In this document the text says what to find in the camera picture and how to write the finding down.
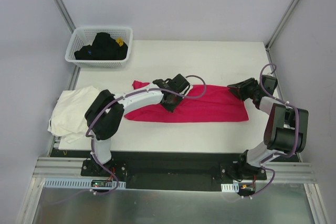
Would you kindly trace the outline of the pink t shirt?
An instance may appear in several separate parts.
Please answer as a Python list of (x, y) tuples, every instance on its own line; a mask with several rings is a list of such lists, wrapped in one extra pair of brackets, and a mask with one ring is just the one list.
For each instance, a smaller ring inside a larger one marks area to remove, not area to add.
[(173, 112), (159, 104), (148, 105), (124, 116), (127, 120), (158, 123), (245, 122), (249, 120), (244, 102), (228, 87), (207, 85), (199, 99), (183, 99)]

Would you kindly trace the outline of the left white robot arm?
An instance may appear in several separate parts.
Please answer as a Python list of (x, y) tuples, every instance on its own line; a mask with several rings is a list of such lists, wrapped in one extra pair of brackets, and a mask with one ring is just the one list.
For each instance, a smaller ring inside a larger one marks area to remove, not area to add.
[(106, 176), (111, 170), (111, 138), (119, 128), (124, 115), (148, 105), (161, 105), (173, 112), (192, 88), (187, 79), (178, 74), (173, 79), (156, 79), (143, 88), (125, 94), (101, 91), (95, 98), (84, 118), (87, 122), (87, 137), (92, 138), (92, 169), (99, 176)]

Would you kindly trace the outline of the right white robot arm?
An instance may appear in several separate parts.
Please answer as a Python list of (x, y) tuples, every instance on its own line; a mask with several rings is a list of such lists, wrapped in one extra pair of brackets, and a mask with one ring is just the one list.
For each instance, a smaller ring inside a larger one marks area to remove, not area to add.
[(309, 112), (297, 110), (272, 97), (278, 80), (262, 75), (261, 81), (249, 78), (228, 86), (229, 92), (241, 101), (251, 99), (255, 107), (269, 118), (263, 141), (245, 150), (237, 163), (226, 170), (232, 179), (254, 179), (264, 170), (261, 166), (279, 156), (289, 157), (304, 150), (307, 141)]

